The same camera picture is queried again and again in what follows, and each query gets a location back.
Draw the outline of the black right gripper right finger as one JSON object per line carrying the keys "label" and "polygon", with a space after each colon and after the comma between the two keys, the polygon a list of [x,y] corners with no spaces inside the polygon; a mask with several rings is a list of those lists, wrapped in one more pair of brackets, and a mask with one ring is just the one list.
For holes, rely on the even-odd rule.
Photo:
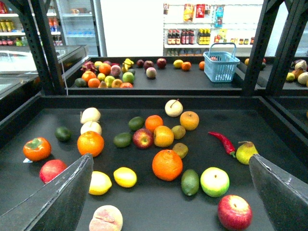
{"label": "black right gripper right finger", "polygon": [[266,158],[249,160],[255,189],[276,231],[308,229],[308,184]]}

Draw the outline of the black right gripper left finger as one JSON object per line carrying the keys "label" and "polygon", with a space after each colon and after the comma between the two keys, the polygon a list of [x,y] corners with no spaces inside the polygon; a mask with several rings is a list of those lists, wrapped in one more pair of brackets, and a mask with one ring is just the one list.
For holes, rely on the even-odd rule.
{"label": "black right gripper left finger", "polygon": [[0,217],[2,231],[74,231],[89,191],[93,157],[86,154]]}

